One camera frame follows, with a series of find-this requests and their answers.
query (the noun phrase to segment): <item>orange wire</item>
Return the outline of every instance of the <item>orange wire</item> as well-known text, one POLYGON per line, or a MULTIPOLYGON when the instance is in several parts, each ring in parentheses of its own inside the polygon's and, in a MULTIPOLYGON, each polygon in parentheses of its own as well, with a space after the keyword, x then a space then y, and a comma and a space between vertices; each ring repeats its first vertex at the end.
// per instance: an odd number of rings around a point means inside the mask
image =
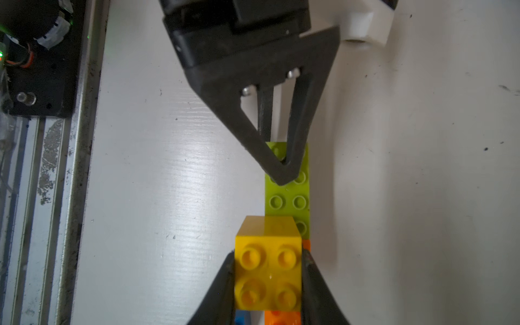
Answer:
POLYGON ((19 67, 24 68, 24 69, 30 67, 32 65, 33 61, 34 61, 34 56, 35 55, 34 55, 34 52, 31 51, 31 44, 30 43, 27 43, 27 47, 28 47, 27 52, 29 53, 29 58, 28 58, 26 64, 23 64, 23 65, 20 66, 19 64, 21 64, 23 61, 14 62, 14 61, 10 61, 10 60, 6 60, 6 63, 8 63, 8 64, 10 64, 12 66, 19 66, 19 67))

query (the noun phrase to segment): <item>metal frame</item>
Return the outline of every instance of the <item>metal frame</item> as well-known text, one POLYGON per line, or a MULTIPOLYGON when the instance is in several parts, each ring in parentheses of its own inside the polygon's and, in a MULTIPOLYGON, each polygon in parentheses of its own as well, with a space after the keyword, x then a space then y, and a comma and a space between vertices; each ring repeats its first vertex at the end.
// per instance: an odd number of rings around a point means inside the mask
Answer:
POLYGON ((19 118, 0 241, 2 324, 70 323, 108 7, 87 0, 73 116, 19 118))

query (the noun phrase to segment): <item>orange lego brick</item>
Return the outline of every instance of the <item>orange lego brick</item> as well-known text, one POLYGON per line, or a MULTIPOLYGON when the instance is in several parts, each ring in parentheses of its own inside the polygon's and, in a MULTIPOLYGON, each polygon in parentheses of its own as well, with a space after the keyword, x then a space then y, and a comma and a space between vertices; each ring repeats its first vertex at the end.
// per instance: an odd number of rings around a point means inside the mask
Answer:
POLYGON ((265 325, 301 325, 302 315, 299 311, 266 311, 265 325))
POLYGON ((303 248, 310 252, 310 239, 302 239, 303 248))

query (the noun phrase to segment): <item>black mounting plate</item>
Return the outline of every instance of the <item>black mounting plate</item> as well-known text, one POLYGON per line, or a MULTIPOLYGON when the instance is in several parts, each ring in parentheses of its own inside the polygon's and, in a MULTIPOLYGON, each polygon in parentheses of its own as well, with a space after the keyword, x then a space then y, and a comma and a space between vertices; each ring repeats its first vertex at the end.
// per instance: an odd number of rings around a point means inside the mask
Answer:
MULTIPOLYGON (((74 24, 63 41, 50 50, 38 45, 34 63, 27 69, 7 67, 13 107, 5 113, 19 116, 72 115, 76 99, 77 71, 81 52, 85 0, 74 1, 74 24), (27 106, 16 101, 19 92, 34 93, 36 103, 27 106)), ((12 42, 9 47, 18 46, 12 42)))

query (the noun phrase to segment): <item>metal screw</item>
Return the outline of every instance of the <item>metal screw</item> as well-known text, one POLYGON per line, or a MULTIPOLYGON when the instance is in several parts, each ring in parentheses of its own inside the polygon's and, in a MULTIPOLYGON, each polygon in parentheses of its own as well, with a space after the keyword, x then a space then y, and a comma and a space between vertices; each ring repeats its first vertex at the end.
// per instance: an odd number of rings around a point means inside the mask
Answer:
POLYGON ((249 85, 246 88, 242 89, 242 96, 247 97, 256 92, 256 86, 255 85, 249 85))
POLYGON ((298 78, 301 75, 299 68, 294 68, 287 73, 287 79, 298 78))
POLYGON ((34 105, 36 103, 36 95, 33 93, 20 92, 16 95, 16 100, 27 106, 34 105))

